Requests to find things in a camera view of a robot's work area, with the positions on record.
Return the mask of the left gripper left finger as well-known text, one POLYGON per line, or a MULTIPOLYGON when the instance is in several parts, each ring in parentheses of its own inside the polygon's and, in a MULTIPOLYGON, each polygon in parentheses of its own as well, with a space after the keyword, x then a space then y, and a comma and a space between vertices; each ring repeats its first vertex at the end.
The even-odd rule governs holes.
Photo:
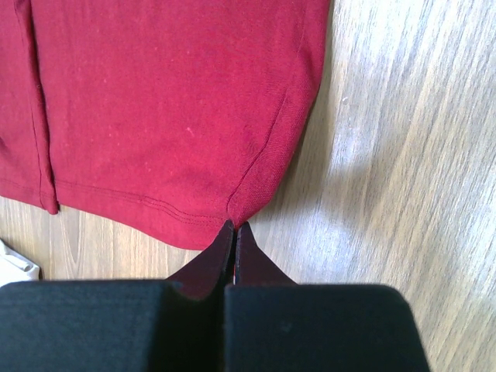
POLYGON ((215 371, 234 227, 163 280, 1 289, 3 371, 215 371))

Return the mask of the dark red t shirt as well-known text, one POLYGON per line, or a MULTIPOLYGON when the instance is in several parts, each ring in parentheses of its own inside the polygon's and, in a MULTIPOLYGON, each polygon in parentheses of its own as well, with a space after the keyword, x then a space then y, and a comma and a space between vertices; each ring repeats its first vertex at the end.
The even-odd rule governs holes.
POLYGON ((327 1, 3 1, 1 194, 202 250, 274 196, 327 1))

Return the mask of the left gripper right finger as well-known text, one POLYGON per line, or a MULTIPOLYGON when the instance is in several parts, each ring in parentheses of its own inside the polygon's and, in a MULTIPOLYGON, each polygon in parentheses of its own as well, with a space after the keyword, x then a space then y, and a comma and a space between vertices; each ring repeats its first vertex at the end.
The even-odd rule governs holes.
POLYGON ((427 371, 409 304, 382 284, 297 284, 257 245, 236 237, 224 292, 227 371, 427 371))

